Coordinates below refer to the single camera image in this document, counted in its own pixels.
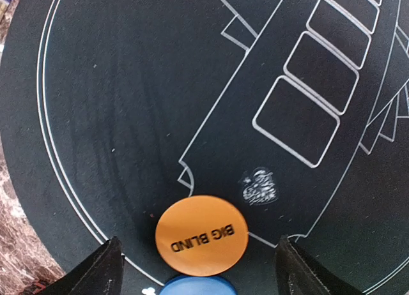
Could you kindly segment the orange big blind button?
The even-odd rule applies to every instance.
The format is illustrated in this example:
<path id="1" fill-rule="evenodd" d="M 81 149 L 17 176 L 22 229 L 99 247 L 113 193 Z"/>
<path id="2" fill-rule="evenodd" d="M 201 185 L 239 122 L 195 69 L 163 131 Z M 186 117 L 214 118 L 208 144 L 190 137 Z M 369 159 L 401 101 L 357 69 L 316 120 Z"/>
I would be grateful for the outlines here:
<path id="1" fill-rule="evenodd" d="M 179 200 L 160 217 L 155 243 L 163 260 L 190 276 L 213 276 L 232 268 L 249 242 L 245 218 L 228 201 L 196 195 Z"/>

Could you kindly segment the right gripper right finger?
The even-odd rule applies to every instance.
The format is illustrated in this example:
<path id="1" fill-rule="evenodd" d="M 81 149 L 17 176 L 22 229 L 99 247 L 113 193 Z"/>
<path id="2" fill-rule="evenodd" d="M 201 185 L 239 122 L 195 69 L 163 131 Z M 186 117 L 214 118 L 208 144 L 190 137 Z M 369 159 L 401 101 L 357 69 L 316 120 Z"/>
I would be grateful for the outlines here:
<path id="1" fill-rule="evenodd" d="M 362 294 L 287 236 L 281 236 L 277 245 L 275 271 L 279 294 Z"/>

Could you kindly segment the round black poker mat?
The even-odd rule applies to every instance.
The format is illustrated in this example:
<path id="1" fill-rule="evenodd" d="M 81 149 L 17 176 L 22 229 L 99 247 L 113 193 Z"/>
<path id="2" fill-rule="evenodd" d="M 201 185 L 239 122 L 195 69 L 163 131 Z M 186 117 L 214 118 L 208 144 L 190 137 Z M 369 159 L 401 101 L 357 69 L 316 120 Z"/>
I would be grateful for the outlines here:
<path id="1" fill-rule="evenodd" d="M 53 259 L 117 237 L 123 294 L 176 276 L 155 229 L 198 195 L 246 219 L 239 294 L 277 294 L 282 236 L 408 291 L 408 0 L 20 0 L 1 140 Z"/>

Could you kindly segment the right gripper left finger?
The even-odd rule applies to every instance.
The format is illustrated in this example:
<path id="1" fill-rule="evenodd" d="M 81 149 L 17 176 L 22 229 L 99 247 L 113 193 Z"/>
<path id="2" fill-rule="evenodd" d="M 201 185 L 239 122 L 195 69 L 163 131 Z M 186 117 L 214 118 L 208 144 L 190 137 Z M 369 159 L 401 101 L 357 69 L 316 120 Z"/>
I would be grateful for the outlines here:
<path id="1" fill-rule="evenodd" d="M 119 295 L 123 283 L 125 257 L 122 245 L 113 237 L 99 246 L 64 277 L 40 291 L 55 295 Z"/>

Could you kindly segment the blue small blind button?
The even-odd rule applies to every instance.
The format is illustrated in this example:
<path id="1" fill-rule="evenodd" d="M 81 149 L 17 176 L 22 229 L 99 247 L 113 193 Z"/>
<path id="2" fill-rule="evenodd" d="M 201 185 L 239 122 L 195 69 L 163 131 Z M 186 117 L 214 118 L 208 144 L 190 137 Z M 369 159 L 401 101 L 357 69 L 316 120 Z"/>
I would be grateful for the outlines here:
<path id="1" fill-rule="evenodd" d="M 219 276 L 177 276 L 168 281 L 160 295 L 237 295 L 235 287 Z"/>

